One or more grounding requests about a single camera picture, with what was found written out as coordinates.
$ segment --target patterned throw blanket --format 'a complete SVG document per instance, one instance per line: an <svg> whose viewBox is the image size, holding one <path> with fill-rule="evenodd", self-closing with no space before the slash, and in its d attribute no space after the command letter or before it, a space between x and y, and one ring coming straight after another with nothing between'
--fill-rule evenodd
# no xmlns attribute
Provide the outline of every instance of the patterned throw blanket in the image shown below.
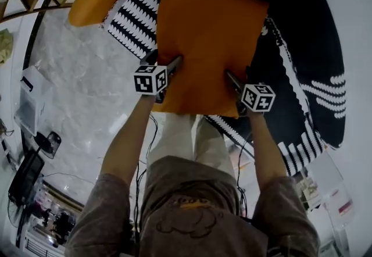
<svg viewBox="0 0 372 257"><path fill-rule="evenodd" d="M327 144L344 138L346 89L341 46L326 0L264 0L268 15L251 69L270 85L276 100L265 119L294 175ZM103 26L143 58L156 48L160 0L118 0ZM208 120L253 158L251 128L245 118Z"/></svg>

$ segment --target tiled floor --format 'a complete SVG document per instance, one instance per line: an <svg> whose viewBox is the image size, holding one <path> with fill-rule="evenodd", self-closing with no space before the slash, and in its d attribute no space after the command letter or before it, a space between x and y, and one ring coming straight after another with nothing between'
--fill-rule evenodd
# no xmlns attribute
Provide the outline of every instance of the tiled floor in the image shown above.
<svg viewBox="0 0 372 257"><path fill-rule="evenodd" d="M36 65L53 84L52 113L43 133L47 135L53 130L62 138L54 160L46 158L43 173L68 173L90 181L91 183L62 174L46 178L61 191L85 203L101 168L101 157L138 99L132 86L131 73L139 62L98 26L72 27L67 15L68 9L45 14L30 64ZM156 144L161 135L164 115L155 113L155 117L159 123ZM145 152L154 129L155 126L150 121L142 161L145 161ZM144 163L140 163L140 171L145 167ZM254 207L258 187L255 187L252 164L243 170L241 185L247 189L255 189L250 195ZM134 191L135 186L132 184L133 198Z"/></svg>

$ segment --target person's left arm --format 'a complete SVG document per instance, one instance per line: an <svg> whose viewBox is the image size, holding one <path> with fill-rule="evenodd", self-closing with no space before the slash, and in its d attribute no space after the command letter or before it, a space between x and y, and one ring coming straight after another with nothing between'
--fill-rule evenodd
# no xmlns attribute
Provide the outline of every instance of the person's left arm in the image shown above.
<svg viewBox="0 0 372 257"><path fill-rule="evenodd" d="M142 96L112 141L100 176L71 231L65 256L113 256L122 251L123 240L130 237L129 186L154 102L155 97Z"/></svg>

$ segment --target orange pillow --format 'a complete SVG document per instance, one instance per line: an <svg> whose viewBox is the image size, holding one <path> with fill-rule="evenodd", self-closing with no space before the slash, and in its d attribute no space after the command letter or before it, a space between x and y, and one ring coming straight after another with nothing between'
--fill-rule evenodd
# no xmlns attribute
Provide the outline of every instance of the orange pillow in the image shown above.
<svg viewBox="0 0 372 257"><path fill-rule="evenodd" d="M184 60L154 111L238 117L225 70L246 80L268 7L258 0L160 0L158 63Z"/></svg>

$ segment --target black and white qr code cube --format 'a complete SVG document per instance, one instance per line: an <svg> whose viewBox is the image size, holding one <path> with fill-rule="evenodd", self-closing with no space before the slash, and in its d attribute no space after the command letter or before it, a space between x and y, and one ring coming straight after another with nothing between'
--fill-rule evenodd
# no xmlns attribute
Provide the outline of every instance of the black and white qr code cube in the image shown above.
<svg viewBox="0 0 372 257"><path fill-rule="evenodd" d="M133 77L135 91L141 95L157 95L168 85L166 66L140 66Z"/></svg>
<svg viewBox="0 0 372 257"><path fill-rule="evenodd" d="M270 111L275 93L271 87L263 84L246 84L241 101L255 112Z"/></svg>

